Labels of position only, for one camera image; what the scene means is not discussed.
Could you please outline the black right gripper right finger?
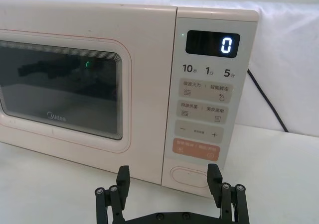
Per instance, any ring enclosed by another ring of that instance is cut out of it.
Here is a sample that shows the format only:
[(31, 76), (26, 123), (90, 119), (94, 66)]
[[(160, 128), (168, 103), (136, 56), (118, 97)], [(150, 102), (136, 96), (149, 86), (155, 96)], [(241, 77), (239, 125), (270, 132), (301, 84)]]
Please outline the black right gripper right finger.
[(242, 184), (231, 186), (223, 182), (218, 165), (208, 164), (207, 183), (216, 207), (220, 210), (222, 224), (247, 224), (248, 206), (246, 188)]

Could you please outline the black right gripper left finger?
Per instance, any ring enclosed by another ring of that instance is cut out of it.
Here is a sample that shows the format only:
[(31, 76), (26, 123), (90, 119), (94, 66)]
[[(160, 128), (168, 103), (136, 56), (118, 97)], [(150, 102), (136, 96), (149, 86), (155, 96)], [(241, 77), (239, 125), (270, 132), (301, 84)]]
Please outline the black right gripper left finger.
[(126, 198), (130, 187), (129, 166), (119, 168), (116, 184), (104, 189), (99, 187), (95, 190), (96, 200), (96, 223), (108, 223), (108, 207), (112, 208), (113, 224), (124, 224), (126, 221), (122, 211), (125, 209)]

